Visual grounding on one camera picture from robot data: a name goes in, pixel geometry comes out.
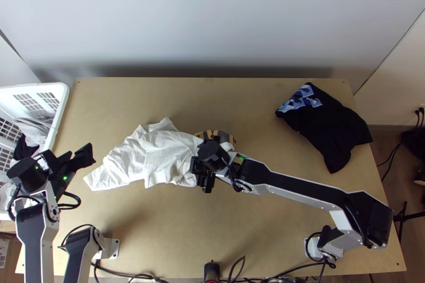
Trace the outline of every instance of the black cloth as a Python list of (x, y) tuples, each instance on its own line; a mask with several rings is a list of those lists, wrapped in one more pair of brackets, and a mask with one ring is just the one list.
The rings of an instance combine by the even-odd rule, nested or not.
[(366, 122), (356, 112), (310, 82), (275, 114), (321, 152), (331, 174), (348, 163), (356, 145), (373, 141)]
[(25, 141), (25, 135), (22, 134), (16, 143), (15, 151), (13, 152), (13, 159), (21, 160), (26, 157), (31, 157), (31, 155), (35, 153), (39, 147), (40, 146), (28, 147)]

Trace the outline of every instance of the gray cloth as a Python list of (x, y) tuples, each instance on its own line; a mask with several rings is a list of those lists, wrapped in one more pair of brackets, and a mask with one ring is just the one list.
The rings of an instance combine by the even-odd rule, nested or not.
[(13, 120), (13, 123), (25, 135), (27, 146), (34, 147), (39, 145), (39, 149), (42, 149), (46, 143), (52, 122), (53, 118), (48, 118), (44, 121), (33, 118), (15, 118)]

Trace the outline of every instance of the laundry basket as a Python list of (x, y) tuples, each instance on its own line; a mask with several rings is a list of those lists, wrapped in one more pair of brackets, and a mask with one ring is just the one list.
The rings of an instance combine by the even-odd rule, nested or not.
[(6, 176), (16, 142), (22, 133), (13, 124), (18, 117), (46, 119), (53, 123), (42, 151), (51, 149), (62, 119), (69, 87), (64, 83), (16, 85), (0, 88), (0, 182)]

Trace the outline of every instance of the white wall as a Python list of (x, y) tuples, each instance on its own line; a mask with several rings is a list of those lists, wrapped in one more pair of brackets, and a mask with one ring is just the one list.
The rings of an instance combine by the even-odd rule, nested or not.
[(354, 97), (368, 124), (416, 124), (415, 109), (425, 107), (425, 12)]
[(0, 87), (39, 82), (28, 65), (0, 37)]
[(48, 77), (55, 69), (104, 75), (91, 66), (113, 63), (308, 66), (357, 88), (424, 7), (425, 0), (0, 0), (0, 28)]

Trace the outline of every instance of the tabletop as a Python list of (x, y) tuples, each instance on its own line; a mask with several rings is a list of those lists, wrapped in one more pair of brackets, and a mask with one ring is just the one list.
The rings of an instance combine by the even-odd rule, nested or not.
[[(236, 193), (222, 182), (216, 182), (210, 194), (199, 187), (171, 184), (145, 189), (144, 181), (92, 192), (82, 179), (139, 124), (169, 117), (182, 132), (221, 130), (234, 135), (236, 151), (265, 162), (271, 170), (347, 192), (365, 190), (387, 203), (368, 144), (355, 147), (349, 163), (330, 174), (320, 152), (275, 116), (275, 110), (308, 81), (356, 110), (348, 82), (340, 79), (77, 79), (53, 151), (58, 156), (91, 142), (97, 162), (79, 170), (67, 189), (81, 198), (82, 205), (61, 213), (54, 246), (72, 228), (90, 223), (105, 236), (121, 240), (118, 258), (102, 260), (103, 267), (120, 272), (199, 278), (203, 265), (215, 260), (226, 276), (233, 262), (246, 255), (241, 276), (269, 277), (309, 263), (303, 240), (333, 225), (327, 212), (271, 194)], [(17, 272), (24, 271), (22, 260), (23, 253)], [(64, 274), (66, 263), (67, 254), (54, 249), (56, 275)], [(326, 269), (325, 275), (404, 270), (393, 225), (387, 248), (347, 251), (337, 268)], [(291, 275), (319, 271), (310, 267)]]

